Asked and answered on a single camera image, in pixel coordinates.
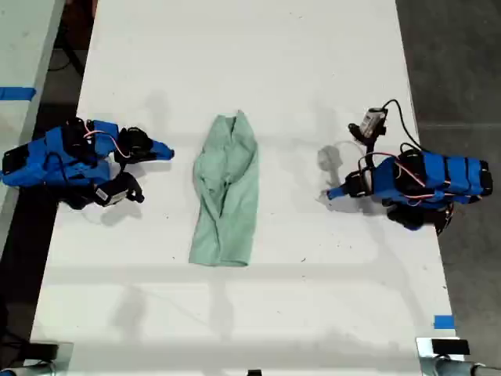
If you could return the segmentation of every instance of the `cable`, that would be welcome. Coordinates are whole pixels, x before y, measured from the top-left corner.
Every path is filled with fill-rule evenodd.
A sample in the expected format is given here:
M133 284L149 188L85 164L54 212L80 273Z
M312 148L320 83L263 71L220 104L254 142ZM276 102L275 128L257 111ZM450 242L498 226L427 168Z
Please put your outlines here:
M64 171L63 159L61 158L61 156L58 153L56 153L54 151L51 151L50 153L47 154L47 156L45 157L45 161L44 161L44 169L46 167L47 162L49 161L49 158L52 155L55 156L55 157L57 157L57 159L59 160L59 169L61 170L61 175L63 175L63 179L64 179L64 182L66 183L66 185L69 186L70 182L68 182L68 178L66 176L66 172Z
M113 143L115 144L115 147L118 150L118 153L120 153L122 157L124 157L124 158L130 158L131 157L130 154L129 155L125 155L124 153L122 153L122 150L120 150L120 147L118 146L117 140L110 133L108 133L108 132L104 132L104 131L90 131L90 132L87 132L87 133L84 134L84 138L89 137L90 135L95 135L96 133L102 133L104 135L108 135L112 139Z
M400 153L403 154L404 153L404 146L409 146L411 149L413 150L419 150L417 147L415 147L413 144L411 143L401 143L400 144Z
M390 99L388 100L382 108L386 108L388 104L390 103L394 103L397 105L397 108L398 108L398 114L400 115L400 122L402 123L402 127L404 128L404 131L407 135L407 137L409 137L409 139L422 151L428 151L426 149L424 149L409 133L409 131L407 130L407 127L405 126L405 122L404 122L404 115L402 113L402 108L400 107L400 103L396 100L396 99Z
M68 62L66 64L64 64L63 66L61 67L57 67L57 68L49 68L48 69L48 72L58 72L58 71L62 71L63 69L67 68L69 65L71 64L71 61L68 60Z

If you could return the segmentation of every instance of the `white table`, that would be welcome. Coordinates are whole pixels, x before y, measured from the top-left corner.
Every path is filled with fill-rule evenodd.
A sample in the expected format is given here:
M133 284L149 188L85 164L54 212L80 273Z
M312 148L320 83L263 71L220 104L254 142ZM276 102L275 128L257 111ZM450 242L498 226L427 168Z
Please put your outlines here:
M73 342L70 374L420 374L415 337L450 314L434 229L371 201L316 198L347 125L400 99L415 133L393 0L99 2L78 113L138 125L175 149L130 168L146 200L58 211L32 339ZM260 146L250 266L187 263L193 161L216 114L247 114ZM406 141L396 109L378 150Z
M0 101L0 156L31 140L64 0L0 1L0 86L37 89L31 102ZM0 257L17 190L0 184Z

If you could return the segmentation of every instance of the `black electronic component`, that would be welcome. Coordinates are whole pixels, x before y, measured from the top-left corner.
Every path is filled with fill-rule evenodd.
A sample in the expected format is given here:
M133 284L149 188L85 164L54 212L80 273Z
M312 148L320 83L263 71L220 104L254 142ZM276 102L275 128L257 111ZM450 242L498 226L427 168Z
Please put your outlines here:
M141 187L128 172L121 172L115 179L97 186L95 195L95 202L101 206L116 204L124 198L139 203L144 201Z
M470 355L466 339L432 338L433 353L438 355Z
M28 151L28 145L18 146L16 149L12 149L3 154L2 159L2 173L8 175L11 172L17 171L20 168L26 166L26 162L30 152Z

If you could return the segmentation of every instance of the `crumpled green cloth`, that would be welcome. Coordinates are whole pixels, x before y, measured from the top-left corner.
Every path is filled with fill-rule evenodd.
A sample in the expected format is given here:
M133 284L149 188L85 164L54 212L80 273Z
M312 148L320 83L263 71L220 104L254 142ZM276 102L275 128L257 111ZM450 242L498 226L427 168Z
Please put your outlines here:
M258 211L258 173L258 145L245 114L217 116L195 162L200 216L189 262L248 265Z

